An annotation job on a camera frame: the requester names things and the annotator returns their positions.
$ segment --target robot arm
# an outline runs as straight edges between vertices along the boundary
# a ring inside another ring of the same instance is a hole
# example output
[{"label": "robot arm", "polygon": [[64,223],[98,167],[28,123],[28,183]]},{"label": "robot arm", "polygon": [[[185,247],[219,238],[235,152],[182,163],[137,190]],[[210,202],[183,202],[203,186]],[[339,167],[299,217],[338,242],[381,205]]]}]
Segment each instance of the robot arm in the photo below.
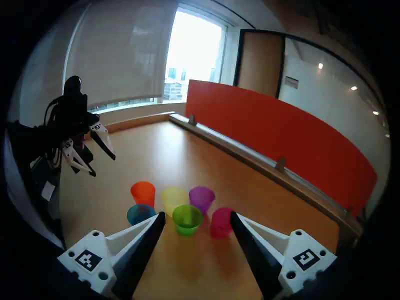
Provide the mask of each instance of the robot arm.
[{"label": "robot arm", "polygon": [[108,131],[100,123],[100,117],[88,112],[88,96],[81,93],[81,83],[78,76],[72,76],[65,82],[64,94],[48,105],[43,125],[31,128],[18,122],[8,124],[13,152],[19,162],[29,164],[45,156],[52,165],[57,165],[62,153],[76,173],[84,171],[96,176],[89,165],[93,155],[83,144],[84,135],[88,132],[111,159],[116,159]]},{"label": "robot arm", "polygon": [[[160,212],[107,237],[93,230],[58,260],[99,294],[131,299],[165,222]],[[336,259],[303,230],[285,235],[234,211],[230,223],[264,300],[299,292]]]}]

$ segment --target wooden table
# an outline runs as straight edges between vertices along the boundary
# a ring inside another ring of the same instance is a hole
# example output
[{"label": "wooden table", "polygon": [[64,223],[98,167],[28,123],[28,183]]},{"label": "wooden table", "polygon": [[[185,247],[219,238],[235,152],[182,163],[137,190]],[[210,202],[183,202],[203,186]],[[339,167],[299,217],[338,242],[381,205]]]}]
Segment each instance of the wooden table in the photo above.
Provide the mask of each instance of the wooden table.
[{"label": "wooden table", "polygon": [[303,229],[335,252],[336,222],[245,163],[169,122],[167,115],[114,124],[108,130],[114,132],[110,137],[115,161],[92,140],[86,142],[97,177],[62,167],[60,211],[68,247],[93,229],[107,236],[129,227],[126,215],[134,205],[130,188],[137,181],[150,181],[156,187],[156,212],[163,210],[160,194],[169,186],[189,191],[202,185],[216,195],[193,237],[179,236],[172,219],[166,217],[134,293],[136,300],[261,299],[235,235],[221,240],[210,237],[211,215],[220,207],[230,207],[287,235]]}]

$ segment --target orange cup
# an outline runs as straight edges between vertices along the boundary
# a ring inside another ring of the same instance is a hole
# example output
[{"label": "orange cup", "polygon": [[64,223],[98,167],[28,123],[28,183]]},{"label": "orange cup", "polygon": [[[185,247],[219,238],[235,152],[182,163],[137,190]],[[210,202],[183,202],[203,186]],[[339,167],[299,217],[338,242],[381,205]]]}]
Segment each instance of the orange cup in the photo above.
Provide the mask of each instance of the orange cup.
[{"label": "orange cup", "polygon": [[156,188],[150,182],[136,182],[130,188],[130,193],[132,194],[136,204],[146,204],[154,208],[154,197],[156,194]]}]

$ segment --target blue cup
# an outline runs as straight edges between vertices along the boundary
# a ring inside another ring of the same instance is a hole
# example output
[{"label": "blue cup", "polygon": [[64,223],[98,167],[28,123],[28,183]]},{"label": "blue cup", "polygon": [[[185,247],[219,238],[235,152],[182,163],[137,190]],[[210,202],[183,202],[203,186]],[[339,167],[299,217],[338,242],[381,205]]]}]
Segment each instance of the blue cup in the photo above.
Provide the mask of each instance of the blue cup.
[{"label": "blue cup", "polygon": [[151,206],[148,206],[146,204],[136,204],[128,210],[126,218],[128,219],[128,222],[133,226],[155,215],[156,212]]}]

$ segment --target pink cup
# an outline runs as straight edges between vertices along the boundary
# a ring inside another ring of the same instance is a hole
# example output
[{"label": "pink cup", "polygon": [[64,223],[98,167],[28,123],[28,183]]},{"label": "pink cup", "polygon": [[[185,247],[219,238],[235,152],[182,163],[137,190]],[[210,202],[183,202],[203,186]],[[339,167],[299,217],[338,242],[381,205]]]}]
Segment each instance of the pink cup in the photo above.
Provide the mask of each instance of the pink cup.
[{"label": "pink cup", "polygon": [[213,204],[216,195],[205,186],[196,186],[189,192],[190,204],[197,207],[203,215],[207,213],[211,204]]},{"label": "pink cup", "polygon": [[212,214],[211,226],[209,232],[213,238],[222,239],[227,237],[231,231],[231,212],[233,209],[222,207]]}]

